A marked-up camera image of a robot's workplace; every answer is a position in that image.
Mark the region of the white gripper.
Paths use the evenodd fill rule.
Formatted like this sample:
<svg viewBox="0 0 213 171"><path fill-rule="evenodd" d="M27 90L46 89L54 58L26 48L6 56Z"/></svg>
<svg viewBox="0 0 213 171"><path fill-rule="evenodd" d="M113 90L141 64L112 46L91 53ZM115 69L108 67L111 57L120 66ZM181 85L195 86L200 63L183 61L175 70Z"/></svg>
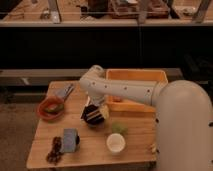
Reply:
<svg viewBox="0 0 213 171"><path fill-rule="evenodd" d="M90 96L90 103L95 106L100 106L105 102L104 96ZM109 117L109 108L107 105L102 105L100 107L100 113L102 114L104 119Z"/></svg>

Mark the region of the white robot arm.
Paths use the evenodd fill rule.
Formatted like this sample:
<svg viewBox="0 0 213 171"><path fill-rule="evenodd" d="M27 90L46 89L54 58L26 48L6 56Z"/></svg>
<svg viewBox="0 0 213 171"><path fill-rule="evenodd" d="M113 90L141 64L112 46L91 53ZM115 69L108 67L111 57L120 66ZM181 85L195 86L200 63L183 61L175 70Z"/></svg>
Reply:
<svg viewBox="0 0 213 171"><path fill-rule="evenodd" d="M156 109L156 171L213 171L213 103L197 83L110 80L99 65L79 83L96 106L112 95Z"/></svg>

